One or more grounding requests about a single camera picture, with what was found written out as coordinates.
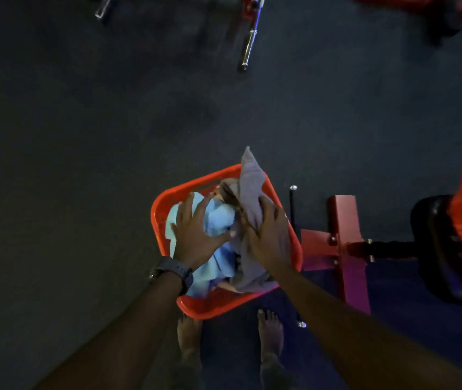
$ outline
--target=leg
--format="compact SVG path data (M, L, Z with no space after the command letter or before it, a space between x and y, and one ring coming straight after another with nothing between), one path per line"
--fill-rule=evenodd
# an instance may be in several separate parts
M177 337L181 348L181 362L175 368L168 382L168 390L204 390L205 384L200 377L200 334L202 321L194 320L185 314L178 320Z
M283 325L272 312L258 311L258 332L261 344L260 376L264 390L296 390L293 375L278 360L283 348Z

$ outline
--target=watch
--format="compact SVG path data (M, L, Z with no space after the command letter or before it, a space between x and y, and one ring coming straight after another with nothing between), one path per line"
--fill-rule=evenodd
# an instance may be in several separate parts
M193 284L193 270L174 258L163 256L162 260L151 270L150 279L155 279L166 271L173 272L182 279L180 295L186 294Z

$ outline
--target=dark gym floor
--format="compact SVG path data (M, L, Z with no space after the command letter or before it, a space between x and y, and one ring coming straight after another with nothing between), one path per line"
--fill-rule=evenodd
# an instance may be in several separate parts
M247 145L299 222L357 196L366 238L409 240L419 199L462 176L462 32L348 0L266 0L246 74L234 0L0 0L0 389L33 385L119 314L159 254L163 190L238 163ZM334 289L331 274L312 273ZM373 314L462 367L462 307L415 262L368 267ZM208 388L259 388L256 309L286 324L283 362L344 388L280 290L204 325ZM146 388L178 347L175 323Z

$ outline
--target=foot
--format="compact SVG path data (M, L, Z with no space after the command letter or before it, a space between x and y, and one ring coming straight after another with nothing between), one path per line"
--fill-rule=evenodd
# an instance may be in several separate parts
M277 358L283 349L283 324L271 311L258 310L258 332L260 333L261 362L275 355Z
M197 369L202 367L200 361L200 334L202 321L183 314L177 323L178 346L181 348L182 362Z

